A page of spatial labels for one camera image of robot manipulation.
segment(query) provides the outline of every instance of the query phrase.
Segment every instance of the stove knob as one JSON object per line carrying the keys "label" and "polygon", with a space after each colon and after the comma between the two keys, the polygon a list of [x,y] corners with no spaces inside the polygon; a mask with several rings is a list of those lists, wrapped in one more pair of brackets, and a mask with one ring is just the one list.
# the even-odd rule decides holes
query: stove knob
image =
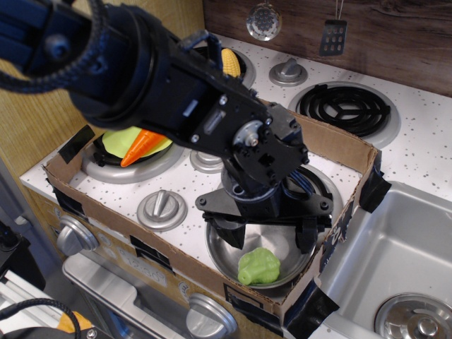
{"label": "stove knob", "polygon": [[184,199],[164,189],[146,196],[138,205],[138,220],[145,226],[168,231],[184,221],[188,210]]}
{"label": "stove knob", "polygon": [[190,310],[186,327],[195,339],[221,339],[237,329],[231,313],[211,298],[193,293],[189,299]]}
{"label": "stove knob", "polygon": [[297,86],[308,78],[306,69],[297,63],[297,60],[290,58],[282,64],[274,66],[270,70],[269,78],[272,83],[282,86]]}
{"label": "stove knob", "polygon": [[65,255],[73,256],[83,249],[94,251],[99,246],[90,230],[70,215],[63,215],[59,225],[63,230],[58,235],[56,246]]}
{"label": "stove knob", "polygon": [[201,173],[220,173],[224,167],[221,157],[215,157],[197,150],[190,152],[190,162]]}

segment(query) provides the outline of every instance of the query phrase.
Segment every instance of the cardboard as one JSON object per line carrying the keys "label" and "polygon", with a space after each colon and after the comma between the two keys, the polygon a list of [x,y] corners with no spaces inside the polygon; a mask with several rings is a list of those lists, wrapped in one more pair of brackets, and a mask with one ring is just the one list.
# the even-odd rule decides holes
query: cardboard
{"label": "cardboard", "polygon": [[[353,195],[350,197],[350,200],[345,204],[342,214],[350,206],[354,210],[357,207],[362,187],[372,171],[378,150],[346,131],[310,119],[309,117],[299,116],[295,113],[294,115],[302,125],[304,142],[311,152],[351,167],[362,174],[362,178],[355,188]],[[274,314],[283,323],[285,312],[297,301],[305,287],[320,273],[321,258],[326,251],[323,246],[314,253],[310,264],[305,268],[297,283],[286,295],[284,300],[282,302],[271,300],[259,293],[258,290],[253,290],[250,287],[242,286],[231,281],[221,273],[187,256],[183,251],[167,243],[154,232],[106,208],[100,202],[93,200],[71,187],[69,182],[81,170],[81,161],[81,153],[77,154],[67,164],[60,155],[55,156],[45,167],[51,185],[63,194],[79,202],[88,218],[107,225],[112,231],[118,232],[125,237],[133,236],[144,242],[169,260],[173,273],[176,276],[190,280],[199,287],[216,295],[223,302],[230,298],[229,294],[233,294],[241,300],[248,301],[250,304],[254,304],[270,314]],[[329,239],[332,234],[335,237],[338,236],[335,225],[328,233],[326,239]],[[326,241],[324,245],[335,246],[335,242]]]}

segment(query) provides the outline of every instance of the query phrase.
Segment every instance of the orange toy carrot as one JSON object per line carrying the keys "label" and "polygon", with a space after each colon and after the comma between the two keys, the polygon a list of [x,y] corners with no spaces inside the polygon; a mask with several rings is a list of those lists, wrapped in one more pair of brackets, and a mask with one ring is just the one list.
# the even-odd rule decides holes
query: orange toy carrot
{"label": "orange toy carrot", "polygon": [[140,157],[158,146],[162,141],[167,140],[166,136],[142,129],[130,146],[127,154],[121,161],[121,167],[133,164]]}

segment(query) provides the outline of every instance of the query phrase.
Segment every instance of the metal sink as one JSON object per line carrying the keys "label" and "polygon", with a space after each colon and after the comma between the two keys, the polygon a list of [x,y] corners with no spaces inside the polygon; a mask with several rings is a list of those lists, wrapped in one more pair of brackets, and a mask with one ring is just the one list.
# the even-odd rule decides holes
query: metal sink
{"label": "metal sink", "polygon": [[320,275],[338,316],[373,331],[381,305],[416,294],[452,306],[452,202],[405,184],[371,214],[359,208]]}

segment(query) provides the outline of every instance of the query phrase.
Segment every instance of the wire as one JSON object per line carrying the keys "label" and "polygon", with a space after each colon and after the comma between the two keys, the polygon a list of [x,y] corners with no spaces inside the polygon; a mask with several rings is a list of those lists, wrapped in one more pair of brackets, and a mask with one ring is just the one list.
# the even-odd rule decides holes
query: wire
{"label": "wire", "polygon": [[[340,16],[342,14],[342,7],[344,6],[344,0],[342,0],[342,2],[340,3],[340,10],[339,10],[339,19],[340,20]],[[338,0],[336,0],[336,15],[338,14]]]}
{"label": "wire", "polygon": [[78,320],[76,318],[76,315],[65,305],[61,302],[58,302],[53,299],[46,299],[46,298],[37,298],[37,299],[29,299],[25,300],[24,302],[18,302],[17,304],[12,304],[4,309],[0,309],[0,321],[7,319],[14,314],[18,313],[19,311],[23,309],[27,309],[28,307],[32,306],[39,306],[39,305],[47,305],[51,307],[56,307],[57,309],[62,310],[64,313],[68,315],[70,320],[73,323],[73,327],[76,329],[75,333],[75,339],[81,339],[81,329],[80,324],[78,323]]}
{"label": "wire", "polygon": [[108,17],[102,0],[88,0],[92,12],[91,32],[82,54],[69,65],[46,76],[22,80],[0,71],[0,88],[17,93],[38,94],[65,88],[86,72],[103,53],[108,40]]}
{"label": "wire", "polygon": [[314,188],[311,182],[302,174],[296,170],[290,173],[289,178],[291,178],[299,187],[301,187],[304,192],[310,197],[314,193]]}

